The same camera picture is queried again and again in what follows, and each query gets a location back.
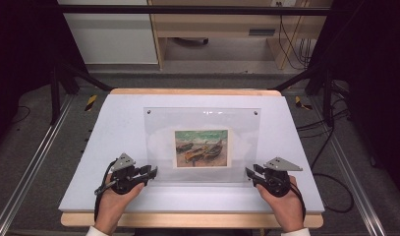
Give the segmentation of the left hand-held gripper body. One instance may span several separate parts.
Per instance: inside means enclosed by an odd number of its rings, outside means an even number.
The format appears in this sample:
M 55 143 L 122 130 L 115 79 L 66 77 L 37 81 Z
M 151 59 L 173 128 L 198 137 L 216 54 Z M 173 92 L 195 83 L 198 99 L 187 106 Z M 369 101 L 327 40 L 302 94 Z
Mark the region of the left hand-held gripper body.
M 111 189 L 119 195 L 129 193 L 139 182 L 140 167 L 127 154 L 122 153 L 112 166 Z

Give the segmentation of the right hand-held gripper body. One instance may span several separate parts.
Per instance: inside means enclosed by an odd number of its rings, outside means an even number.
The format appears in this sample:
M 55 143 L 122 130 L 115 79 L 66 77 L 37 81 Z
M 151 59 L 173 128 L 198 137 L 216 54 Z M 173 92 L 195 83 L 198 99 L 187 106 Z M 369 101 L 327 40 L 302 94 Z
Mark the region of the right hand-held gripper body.
M 303 168 L 281 157 L 275 157 L 263 165 L 264 188 L 274 197 L 284 197 L 291 188 L 289 171 Z

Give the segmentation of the boat painting print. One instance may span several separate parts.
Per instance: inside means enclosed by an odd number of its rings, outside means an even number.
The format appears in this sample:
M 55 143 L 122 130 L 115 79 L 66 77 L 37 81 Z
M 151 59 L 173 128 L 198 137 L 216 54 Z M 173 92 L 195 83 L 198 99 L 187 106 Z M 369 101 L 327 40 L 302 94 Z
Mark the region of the boat painting print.
M 228 168 L 231 166 L 228 130 L 175 132 L 176 168 Z

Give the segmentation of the clear acrylic picture frame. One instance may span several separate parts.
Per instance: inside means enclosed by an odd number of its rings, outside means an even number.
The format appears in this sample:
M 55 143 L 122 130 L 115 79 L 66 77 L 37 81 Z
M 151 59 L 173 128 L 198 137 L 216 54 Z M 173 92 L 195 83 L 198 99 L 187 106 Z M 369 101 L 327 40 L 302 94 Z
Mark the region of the clear acrylic picture frame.
M 161 182 L 245 182 L 245 168 L 257 158 L 260 115 L 258 108 L 147 107 L 144 129 L 148 162 L 158 168 Z M 175 132 L 179 130 L 228 130 L 231 166 L 176 168 Z

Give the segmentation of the person's right hand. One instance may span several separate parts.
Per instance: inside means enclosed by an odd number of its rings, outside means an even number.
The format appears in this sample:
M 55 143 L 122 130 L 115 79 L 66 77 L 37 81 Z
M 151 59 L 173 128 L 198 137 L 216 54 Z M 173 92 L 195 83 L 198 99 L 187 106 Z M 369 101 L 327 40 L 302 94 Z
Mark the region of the person's right hand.
M 256 188 L 260 196 L 271 207 L 275 219 L 284 233 L 292 233 L 304 229 L 304 214 L 300 198 L 292 191 L 283 197 L 274 197 L 262 185 Z

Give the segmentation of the person's left hand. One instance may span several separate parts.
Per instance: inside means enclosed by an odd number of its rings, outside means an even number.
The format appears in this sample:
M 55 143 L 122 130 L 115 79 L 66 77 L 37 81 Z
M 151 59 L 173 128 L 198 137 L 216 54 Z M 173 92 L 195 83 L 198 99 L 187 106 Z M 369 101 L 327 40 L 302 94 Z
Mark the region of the person's left hand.
M 144 183 L 139 183 L 125 195 L 116 194 L 111 189 L 106 190 L 101 197 L 98 216 L 92 226 L 112 236 L 126 207 L 139 195 L 143 187 Z

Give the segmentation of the person's right white sleeve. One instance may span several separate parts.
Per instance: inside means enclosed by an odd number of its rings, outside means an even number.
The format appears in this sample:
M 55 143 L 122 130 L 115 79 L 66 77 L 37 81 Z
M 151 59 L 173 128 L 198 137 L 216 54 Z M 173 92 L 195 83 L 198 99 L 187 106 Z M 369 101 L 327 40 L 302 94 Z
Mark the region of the person's right white sleeve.
M 302 228 L 291 232 L 283 232 L 281 236 L 311 236 L 308 228 Z

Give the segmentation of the person's white sleeve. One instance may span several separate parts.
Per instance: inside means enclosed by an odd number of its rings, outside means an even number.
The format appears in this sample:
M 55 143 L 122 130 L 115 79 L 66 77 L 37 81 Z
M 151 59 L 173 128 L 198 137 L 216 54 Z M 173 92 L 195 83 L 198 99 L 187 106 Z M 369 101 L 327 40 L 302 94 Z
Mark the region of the person's white sleeve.
M 86 233 L 86 236 L 108 236 L 108 235 L 96 229 L 95 227 L 91 226 L 88 232 Z
M 302 228 L 291 232 L 283 232 L 281 236 L 311 236 L 308 228 Z

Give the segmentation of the person's left white sleeve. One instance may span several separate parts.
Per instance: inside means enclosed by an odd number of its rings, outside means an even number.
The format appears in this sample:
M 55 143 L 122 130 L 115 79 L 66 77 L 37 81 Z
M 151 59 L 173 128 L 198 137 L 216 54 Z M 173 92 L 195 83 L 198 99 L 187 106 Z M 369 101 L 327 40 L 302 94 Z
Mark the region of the person's left white sleeve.
M 96 229 L 95 227 L 91 226 L 88 232 L 86 233 L 86 236 L 108 236 L 108 235 Z

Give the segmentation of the black metal stand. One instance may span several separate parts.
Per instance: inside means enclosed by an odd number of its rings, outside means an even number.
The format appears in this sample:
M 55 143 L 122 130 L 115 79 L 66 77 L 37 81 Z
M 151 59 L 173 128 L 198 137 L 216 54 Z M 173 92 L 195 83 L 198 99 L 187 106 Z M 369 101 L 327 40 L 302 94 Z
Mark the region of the black metal stand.
M 60 90 L 62 85 L 67 94 L 77 94 L 80 90 L 76 78 L 81 78 L 86 82 L 96 86 L 104 91 L 111 91 L 113 87 L 99 81 L 91 76 L 88 72 L 84 72 L 71 64 L 60 63 L 53 67 L 50 72 L 50 90 L 51 90 L 51 107 L 52 118 L 50 124 L 53 125 L 61 116 Z
M 333 80 L 332 74 L 326 66 L 315 64 L 304 72 L 294 76 L 292 79 L 275 86 L 273 90 L 283 91 L 304 79 L 309 79 L 309 82 L 305 87 L 305 93 L 307 95 L 315 95 L 322 90 L 322 118 L 329 127 L 332 127 L 333 115 L 331 96 Z

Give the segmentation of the white cabinet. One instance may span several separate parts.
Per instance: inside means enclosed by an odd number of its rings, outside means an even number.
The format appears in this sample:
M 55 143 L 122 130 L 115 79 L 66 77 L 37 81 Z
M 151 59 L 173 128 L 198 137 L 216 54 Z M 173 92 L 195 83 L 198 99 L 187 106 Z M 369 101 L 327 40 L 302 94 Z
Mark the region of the white cabinet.
M 149 14 L 65 14 L 88 65 L 156 64 Z

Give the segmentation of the light wooden desk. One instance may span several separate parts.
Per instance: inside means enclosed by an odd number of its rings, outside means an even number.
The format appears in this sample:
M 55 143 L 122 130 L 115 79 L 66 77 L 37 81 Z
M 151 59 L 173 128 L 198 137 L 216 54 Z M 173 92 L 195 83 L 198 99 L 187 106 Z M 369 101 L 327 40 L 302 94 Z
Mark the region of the light wooden desk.
M 150 6 L 236 6 L 329 8 L 333 0 L 147 0 Z M 265 15 L 179 15 L 150 16 L 157 54 L 164 59 L 167 38 L 264 38 L 278 69 L 285 68 L 298 52 L 300 39 L 316 40 L 325 22 L 324 16 L 265 16 Z

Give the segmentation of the black curtain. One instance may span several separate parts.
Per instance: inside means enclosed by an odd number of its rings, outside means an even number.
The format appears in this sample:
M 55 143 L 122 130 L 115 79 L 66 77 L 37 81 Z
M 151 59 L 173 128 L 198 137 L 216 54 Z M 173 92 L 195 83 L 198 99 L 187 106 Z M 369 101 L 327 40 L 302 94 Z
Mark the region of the black curtain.
M 333 0 L 312 62 L 350 88 L 349 108 L 400 192 L 400 0 Z
M 49 83 L 55 52 L 74 68 L 86 64 L 64 15 L 50 11 L 58 0 L 0 0 L 0 142 L 21 96 Z

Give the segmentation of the black horizontal bar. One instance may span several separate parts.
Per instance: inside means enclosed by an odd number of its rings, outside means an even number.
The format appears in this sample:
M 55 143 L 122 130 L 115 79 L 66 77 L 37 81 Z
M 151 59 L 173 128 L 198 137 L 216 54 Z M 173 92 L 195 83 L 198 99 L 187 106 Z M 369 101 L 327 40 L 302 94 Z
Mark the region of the black horizontal bar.
M 181 14 L 181 15 L 282 15 L 328 16 L 327 8 L 223 7 L 223 6 L 138 6 L 138 5 L 59 5 L 62 13 L 81 14 Z

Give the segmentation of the aluminium floor rail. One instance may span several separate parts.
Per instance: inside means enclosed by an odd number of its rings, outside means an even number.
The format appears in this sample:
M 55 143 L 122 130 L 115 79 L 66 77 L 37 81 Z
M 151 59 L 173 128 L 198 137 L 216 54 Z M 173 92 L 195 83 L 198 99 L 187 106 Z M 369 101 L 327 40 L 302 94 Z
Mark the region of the aluminium floor rail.
M 337 163 L 337 166 L 340 169 L 340 172 L 353 195 L 355 205 L 370 235 L 386 236 L 384 227 L 382 226 L 382 223 L 379 220 L 371 201 L 362 186 L 362 183 L 350 165 L 350 162 L 347 159 L 347 156 L 338 139 L 334 134 L 332 134 L 327 143 L 329 145 L 329 149 L 332 151 L 332 155 Z
M 66 95 L 64 102 L 61 106 L 60 115 L 51 124 L 45 133 L 43 140 L 40 142 L 37 150 L 35 151 L 26 171 L 24 172 L 21 180 L 19 181 L 16 189 L 11 195 L 9 201 L 6 203 L 4 209 L 0 213 L 0 236 L 5 236 L 11 223 L 13 222 L 20 206 L 22 205 L 30 186 L 32 185 L 36 174 L 38 173 L 41 164 L 50 151 L 50 148 L 56 139 L 65 118 L 67 117 L 71 105 L 75 97 L 73 95 Z

